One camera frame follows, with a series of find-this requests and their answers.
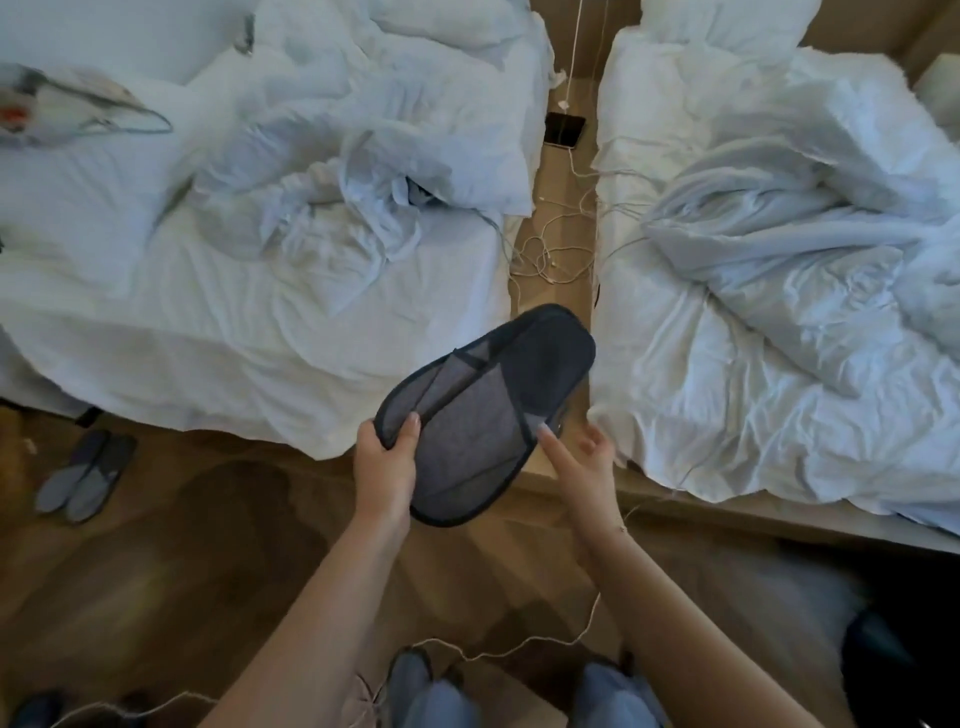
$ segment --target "hand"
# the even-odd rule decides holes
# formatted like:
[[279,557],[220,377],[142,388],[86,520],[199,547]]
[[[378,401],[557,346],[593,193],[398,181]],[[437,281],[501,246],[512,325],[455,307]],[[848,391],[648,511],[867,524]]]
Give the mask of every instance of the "hand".
[[538,429],[537,439],[557,471],[560,494],[582,550],[579,556],[586,558],[583,566],[590,571],[589,555],[627,532],[613,483],[613,443],[599,428],[587,425],[587,435],[578,443],[582,453],[578,461],[546,425]]
[[357,500],[353,517],[357,521],[383,522],[400,526],[404,534],[410,527],[410,501],[417,480],[414,452],[420,439],[420,417],[411,412],[403,423],[396,443],[387,450],[367,420],[357,431],[353,454],[353,480]]

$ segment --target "person's right hand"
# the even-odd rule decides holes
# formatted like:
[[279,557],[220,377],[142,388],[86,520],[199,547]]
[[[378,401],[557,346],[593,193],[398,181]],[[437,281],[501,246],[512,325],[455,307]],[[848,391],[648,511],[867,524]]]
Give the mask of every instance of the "person's right hand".
[[[611,538],[627,531],[616,503],[613,483],[613,443],[594,425],[587,425],[587,435],[578,445],[582,453],[577,460],[549,427],[537,431],[537,439],[557,471],[560,494],[582,553],[587,556]],[[589,570],[589,563],[584,564]]]

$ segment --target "forearm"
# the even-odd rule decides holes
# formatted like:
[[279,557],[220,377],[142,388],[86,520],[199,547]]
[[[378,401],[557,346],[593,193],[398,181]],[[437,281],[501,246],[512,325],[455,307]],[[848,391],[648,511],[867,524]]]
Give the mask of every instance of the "forearm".
[[403,533],[387,520],[351,522],[201,727],[336,725]]
[[591,576],[678,728],[819,728],[626,532],[588,547]]

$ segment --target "crumpled bedding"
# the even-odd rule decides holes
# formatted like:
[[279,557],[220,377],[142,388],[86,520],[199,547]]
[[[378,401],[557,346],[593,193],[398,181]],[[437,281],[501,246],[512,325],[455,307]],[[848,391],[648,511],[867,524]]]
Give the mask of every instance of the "crumpled bedding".
[[284,44],[306,67],[324,67],[315,74],[324,84],[274,85],[242,102],[249,123],[197,175],[188,201],[221,252],[270,261],[332,316],[416,249],[427,206],[495,218],[529,216],[533,202],[519,139],[492,113],[495,68],[431,40],[389,37],[363,4],[321,5],[340,34]]
[[890,61],[804,49],[710,130],[642,224],[681,276],[847,397],[960,352],[960,152]]

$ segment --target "slipper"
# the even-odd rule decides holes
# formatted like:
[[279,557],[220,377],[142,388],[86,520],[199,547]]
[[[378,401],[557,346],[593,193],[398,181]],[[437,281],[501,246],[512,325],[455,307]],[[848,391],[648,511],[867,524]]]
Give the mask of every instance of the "slipper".
[[133,458],[136,440],[129,435],[115,435],[89,472],[81,478],[66,503],[66,519],[71,523],[89,521],[103,509],[113,486]]
[[407,416],[420,415],[414,518],[450,527],[488,508],[533,453],[537,428],[560,428],[595,353],[576,316],[549,303],[400,382],[373,426],[392,448]]
[[93,462],[107,444],[110,433],[102,429],[87,432],[73,448],[66,468],[56,471],[40,486],[34,499],[38,513],[53,513],[61,509],[77,489],[77,483],[90,472]]

